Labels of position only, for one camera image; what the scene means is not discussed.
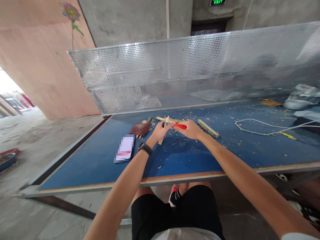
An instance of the concrete wall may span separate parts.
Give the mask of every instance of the concrete wall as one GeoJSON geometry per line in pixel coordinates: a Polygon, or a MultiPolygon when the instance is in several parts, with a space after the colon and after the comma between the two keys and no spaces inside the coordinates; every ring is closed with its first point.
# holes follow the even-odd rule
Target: concrete wall
{"type": "MultiPolygon", "coordinates": [[[[233,17],[226,31],[242,30],[251,0],[226,0],[225,5],[210,7],[210,0],[194,0],[192,20],[233,17]]],[[[279,26],[320,20],[318,0],[252,0],[244,29],[279,26]]]]}
{"type": "MultiPolygon", "coordinates": [[[[170,0],[170,38],[190,36],[193,0],[170,0]]],[[[97,47],[166,39],[166,0],[80,0],[97,47]]]]}
{"type": "Polygon", "coordinates": [[[192,5],[193,0],[169,0],[170,38],[190,36],[192,5]]]}

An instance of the floor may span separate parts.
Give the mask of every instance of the floor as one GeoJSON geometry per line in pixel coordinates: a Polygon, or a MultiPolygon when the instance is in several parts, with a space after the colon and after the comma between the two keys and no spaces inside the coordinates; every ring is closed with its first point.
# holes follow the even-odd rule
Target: floor
{"type": "MultiPolygon", "coordinates": [[[[0,239],[82,239],[91,221],[54,208],[12,197],[56,156],[102,120],[101,116],[48,120],[39,109],[0,119],[0,151],[18,147],[18,162],[0,173],[0,239]]],[[[273,230],[228,179],[211,182],[227,240],[277,239],[273,230]]],[[[153,187],[167,201],[171,186],[153,187]]],[[[97,212],[108,191],[58,197],[97,212]]],[[[130,218],[128,209],[125,218],[130,218]]],[[[117,239],[131,239],[121,226],[117,239]]]]}

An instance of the perforated metal panel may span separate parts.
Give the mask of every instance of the perforated metal panel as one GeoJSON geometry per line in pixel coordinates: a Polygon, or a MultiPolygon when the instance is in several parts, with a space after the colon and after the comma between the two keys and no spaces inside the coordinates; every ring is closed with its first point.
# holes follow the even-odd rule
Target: perforated metal panel
{"type": "Polygon", "coordinates": [[[70,51],[102,114],[208,105],[316,86],[320,22],[70,51]]]}

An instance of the hand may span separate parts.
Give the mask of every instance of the hand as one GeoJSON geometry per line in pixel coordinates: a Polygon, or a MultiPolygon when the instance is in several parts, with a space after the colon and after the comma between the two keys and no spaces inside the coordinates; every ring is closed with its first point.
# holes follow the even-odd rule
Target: hand
{"type": "Polygon", "coordinates": [[[152,135],[150,136],[150,138],[147,141],[147,145],[148,142],[152,145],[152,144],[156,144],[157,142],[159,142],[162,138],[164,138],[166,136],[167,131],[173,127],[174,123],[169,123],[167,126],[163,127],[163,123],[159,122],[156,126],[156,128],[154,129],[152,135]]]}
{"type": "Polygon", "coordinates": [[[191,139],[198,139],[203,135],[206,134],[204,131],[201,130],[201,128],[192,120],[185,121],[185,122],[179,122],[179,124],[184,125],[187,127],[186,130],[179,128],[179,127],[173,127],[174,130],[176,130],[179,133],[182,133],[188,138],[191,139]]]}

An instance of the pink flower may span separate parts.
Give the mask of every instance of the pink flower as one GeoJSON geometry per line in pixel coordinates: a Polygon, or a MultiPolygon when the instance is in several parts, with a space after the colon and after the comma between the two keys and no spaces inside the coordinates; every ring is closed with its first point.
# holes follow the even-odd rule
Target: pink flower
{"type": "Polygon", "coordinates": [[[80,17],[79,11],[71,5],[71,3],[64,2],[62,3],[63,6],[63,15],[67,16],[71,21],[78,20],[80,17]]]}

